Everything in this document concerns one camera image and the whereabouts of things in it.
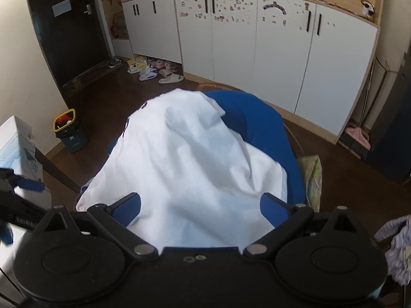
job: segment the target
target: sticker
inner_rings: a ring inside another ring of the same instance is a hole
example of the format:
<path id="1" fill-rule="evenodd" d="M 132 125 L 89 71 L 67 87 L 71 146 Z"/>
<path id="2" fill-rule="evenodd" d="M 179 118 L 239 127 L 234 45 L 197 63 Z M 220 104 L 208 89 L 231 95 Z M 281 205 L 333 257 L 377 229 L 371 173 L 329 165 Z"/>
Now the sticker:
<path id="1" fill-rule="evenodd" d="M 71 10 L 70 0 L 61 1 L 60 3 L 51 6 L 51 8 L 53 9 L 54 17 L 57 17 L 58 15 L 64 14 Z"/>

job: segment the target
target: white wall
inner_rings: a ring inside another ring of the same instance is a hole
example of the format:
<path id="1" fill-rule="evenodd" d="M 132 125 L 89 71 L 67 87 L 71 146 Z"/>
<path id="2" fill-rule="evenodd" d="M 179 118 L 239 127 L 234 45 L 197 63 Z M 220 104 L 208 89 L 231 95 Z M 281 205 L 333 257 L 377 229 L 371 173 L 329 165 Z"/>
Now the white wall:
<path id="1" fill-rule="evenodd" d="M 381 20 L 381 32 L 377 46 L 377 57 L 382 64 L 387 62 L 392 71 L 398 71 L 402 63 L 404 52 L 408 51 L 411 38 L 411 0 L 384 0 L 384 9 Z M 380 84 L 384 69 L 376 63 L 375 72 L 371 81 L 371 90 L 368 103 L 371 104 L 375 92 Z M 377 99 L 373 111 L 365 126 L 371 128 L 377 119 L 385 101 L 393 87 L 394 73 L 389 73 Z M 354 110 L 353 118 L 359 120 L 364 98 L 361 97 Z"/>
<path id="2" fill-rule="evenodd" d="M 18 116 L 43 153 L 59 143 L 53 120 L 67 110 L 44 59 L 27 0 L 0 0 L 0 124 Z"/>

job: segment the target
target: white cabinet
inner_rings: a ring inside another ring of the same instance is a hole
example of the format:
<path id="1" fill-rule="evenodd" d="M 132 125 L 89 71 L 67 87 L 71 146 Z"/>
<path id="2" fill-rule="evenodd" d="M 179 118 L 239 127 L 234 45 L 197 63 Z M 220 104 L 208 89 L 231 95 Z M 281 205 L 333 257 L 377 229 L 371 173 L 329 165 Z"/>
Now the white cabinet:
<path id="1" fill-rule="evenodd" d="M 132 0 L 123 3 L 124 17 L 126 19 L 127 32 L 133 53 L 144 54 L 147 51 L 148 43 L 142 36 L 147 30 L 142 11 L 145 11 L 143 0 Z"/>
<path id="2" fill-rule="evenodd" d="M 360 90 L 376 35 L 371 24 L 318 5 L 295 114 L 338 135 Z"/>
<path id="3" fill-rule="evenodd" d="M 303 0 L 258 0 L 252 93 L 289 112 L 303 84 L 315 10 Z"/>
<path id="4" fill-rule="evenodd" d="M 213 80 L 211 0 L 175 0 L 183 67 Z"/>
<path id="5" fill-rule="evenodd" d="M 251 92 L 257 0 L 211 0 L 214 81 Z"/>
<path id="6" fill-rule="evenodd" d="M 133 53 L 181 63 L 174 0 L 123 3 Z"/>

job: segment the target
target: sneaker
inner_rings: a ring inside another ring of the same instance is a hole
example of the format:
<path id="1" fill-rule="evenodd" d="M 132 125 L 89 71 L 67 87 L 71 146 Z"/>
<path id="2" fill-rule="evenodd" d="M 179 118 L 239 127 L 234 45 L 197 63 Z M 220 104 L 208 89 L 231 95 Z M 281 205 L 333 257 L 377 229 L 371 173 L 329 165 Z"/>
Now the sneaker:
<path id="1" fill-rule="evenodd" d="M 121 59 L 112 58 L 107 66 L 108 66 L 108 68 L 114 68 L 118 65 L 121 65 L 122 62 L 123 61 Z"/>

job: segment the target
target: white cloth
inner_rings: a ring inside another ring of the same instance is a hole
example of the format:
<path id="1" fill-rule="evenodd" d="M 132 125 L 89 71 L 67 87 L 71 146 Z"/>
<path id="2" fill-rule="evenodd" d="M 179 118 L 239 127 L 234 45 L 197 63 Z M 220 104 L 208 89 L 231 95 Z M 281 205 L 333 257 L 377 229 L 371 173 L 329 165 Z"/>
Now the white cloth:
<path id="1" fill-rule="evenodd" d="M 270 192 L 286 201 L 286 173 L 229 130 L 224 114 L 201 92 L 176 89 L 149 100 L 129 117 L 77 210 L 137 192 L 141 211 L 128 229 L 159 252 L 165 246 L 242 251 L 274 228 L 260 212 L 260 197 Z"/>

